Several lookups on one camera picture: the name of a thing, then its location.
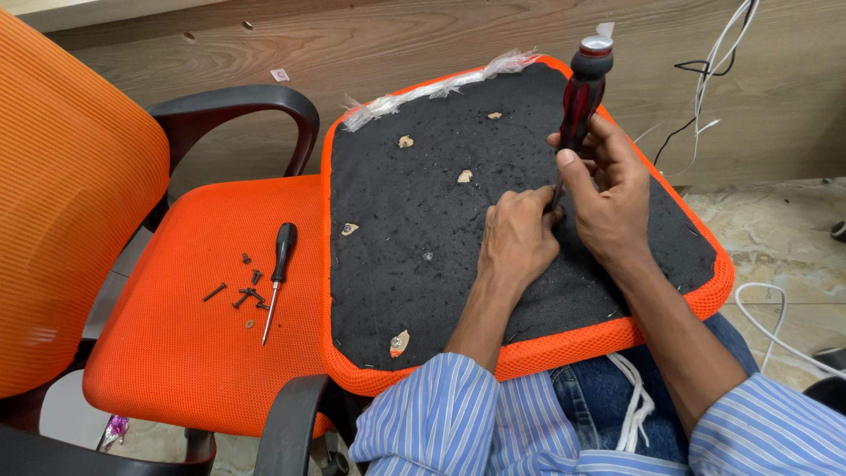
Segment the jeans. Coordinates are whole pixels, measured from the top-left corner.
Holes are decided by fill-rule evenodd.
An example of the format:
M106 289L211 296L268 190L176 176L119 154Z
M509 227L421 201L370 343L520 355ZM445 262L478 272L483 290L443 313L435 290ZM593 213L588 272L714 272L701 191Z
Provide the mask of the jeans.
M748 375L758 371L758 365L743 337L721 314L714 314L704 322ZM643 345L619 354L629 359L638 369L644 390L655 402L655 410L643 423L649 437L649 447L646 447L643 436L639 434L634 452L687 464L687 436L649 349ZM632 384L620 369L602 356L555 368L549 376L564 415L573 424L581 448L615 449L634 392Z

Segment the plastic wrap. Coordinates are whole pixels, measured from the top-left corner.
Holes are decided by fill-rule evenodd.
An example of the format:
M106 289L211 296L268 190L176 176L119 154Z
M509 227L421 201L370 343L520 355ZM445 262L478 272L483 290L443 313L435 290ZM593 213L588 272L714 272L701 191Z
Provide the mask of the plastic wrap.
M493 59L485 68L471 71L463 75L452 76L446 80L432 83L428 86L418 87L404 94L387 95L379 97L366 106L347 96L350 111L343 118L345 130L356 132L363 125L372 119L379 119L385 114L396 114L399 106L405 102L428 96L430 99L446 97L450 92L458 92L461 86L469 83L476 83L496 77L499 73L519 73L526 66L534 63L541 55L535 50L521 53L519 49L513 49L508 53L501 54Z

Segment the orange mesh edge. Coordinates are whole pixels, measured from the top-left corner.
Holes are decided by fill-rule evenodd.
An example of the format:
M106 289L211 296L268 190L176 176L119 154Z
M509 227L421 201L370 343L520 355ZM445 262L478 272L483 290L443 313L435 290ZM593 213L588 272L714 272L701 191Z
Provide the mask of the orange mesh edge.
M541 56L536 62L557 69L568 78L572 74L572 70L558 59ZM455 75L461 75L483 68L484 66L481 66L452 75L442 76L396 91L393 95L404 94L418 87L428 86ZM601 105L597 112L605 119L616 124L604 106ZM323 154L321 156L321 360L329 375L344 389L357 395L377 396L387 387L407 377L416 367L397 371L359 368L332 343L332 296L330 295L332 270L332 252L330 247L330 236L332 233L332 209L330 203L332 196L332 139L335 136L335 129L343 122L343 119L348 114L346 113L338 118L329 130L327 130L326 137L323 141ZM649 169L650 174L658 180L658 183L664 187L664 190L682 208L696 229L698 229L717 252L714 260L714 276L699 289L684 295L685 301L688 302L690 309L696 317L706 319L720 309L732 290L734 267L731 259L728 257L726 251L722 249L717 238L705 227L702 220L693 213L687 203L682 200L667 180L664 179L664 176L643 155L635 143L632 142L631 138L629 138L629 142L637 152L640 161ZM595 324L581 329L574 329L503 346L499 351L499 361L494 376L500 381L514 379L587 358L621 351L642 343L643 337L640 335L631 317L614 319L602 324Z

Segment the metal cap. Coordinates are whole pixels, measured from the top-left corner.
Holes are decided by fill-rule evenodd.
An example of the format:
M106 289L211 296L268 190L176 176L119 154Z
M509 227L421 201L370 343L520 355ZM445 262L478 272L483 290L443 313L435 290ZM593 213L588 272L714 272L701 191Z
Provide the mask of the metal cap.
M581 47L592 52L603 52L611 49L614 46L614 41L602 35L588 36L581 42Z

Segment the shirt sleeve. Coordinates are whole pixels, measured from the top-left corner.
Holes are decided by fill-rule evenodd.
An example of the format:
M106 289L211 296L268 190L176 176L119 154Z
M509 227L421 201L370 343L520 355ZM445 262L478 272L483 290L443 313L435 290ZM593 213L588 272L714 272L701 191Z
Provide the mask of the shirt sleeve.
M349 455L368 474L483 474L499 391L473 359L438 354L373 401Z
M754 374L696 425L689 464L696 474L846 474L846 418Z

